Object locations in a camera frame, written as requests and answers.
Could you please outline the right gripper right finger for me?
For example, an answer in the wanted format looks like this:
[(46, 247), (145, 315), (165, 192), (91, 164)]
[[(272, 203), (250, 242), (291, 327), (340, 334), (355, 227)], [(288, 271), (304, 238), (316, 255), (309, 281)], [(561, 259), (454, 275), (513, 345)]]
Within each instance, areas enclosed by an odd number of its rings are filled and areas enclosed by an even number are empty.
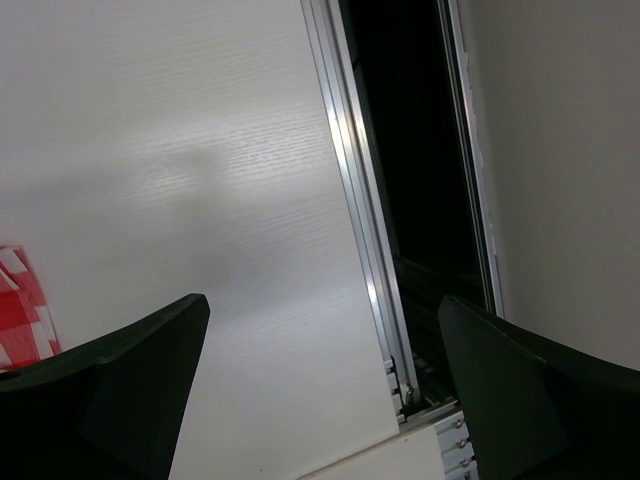
[(480, 478), (638, 478), (638, 371), (458, 297), (438, 319)]

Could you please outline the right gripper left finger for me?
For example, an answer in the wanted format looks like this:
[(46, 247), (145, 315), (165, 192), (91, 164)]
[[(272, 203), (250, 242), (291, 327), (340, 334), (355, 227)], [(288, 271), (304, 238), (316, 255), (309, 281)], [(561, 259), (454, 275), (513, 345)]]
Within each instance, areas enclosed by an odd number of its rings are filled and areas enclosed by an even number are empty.
[(192, 293), (2, 374), (2, 478), (168, 478), (209, 318)]

